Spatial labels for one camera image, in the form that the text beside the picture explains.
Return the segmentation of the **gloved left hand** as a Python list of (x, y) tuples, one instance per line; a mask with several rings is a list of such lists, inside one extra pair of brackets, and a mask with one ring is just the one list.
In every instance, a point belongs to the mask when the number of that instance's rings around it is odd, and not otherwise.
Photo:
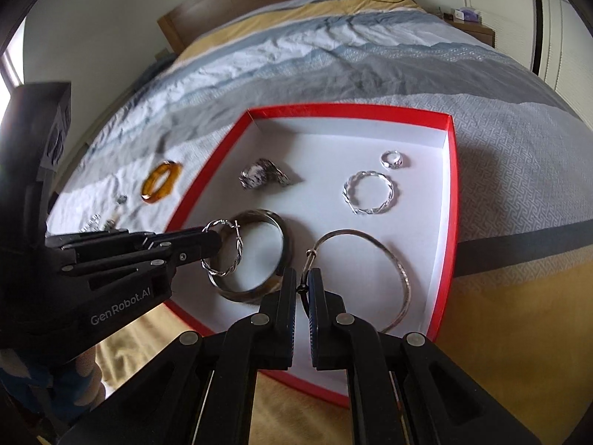
[(106, 398), (96, 347), (53, 371), (26, 364), (14, 350), (1, 350), (1, 384), (29, 411), (47, 412), (67, 425)]

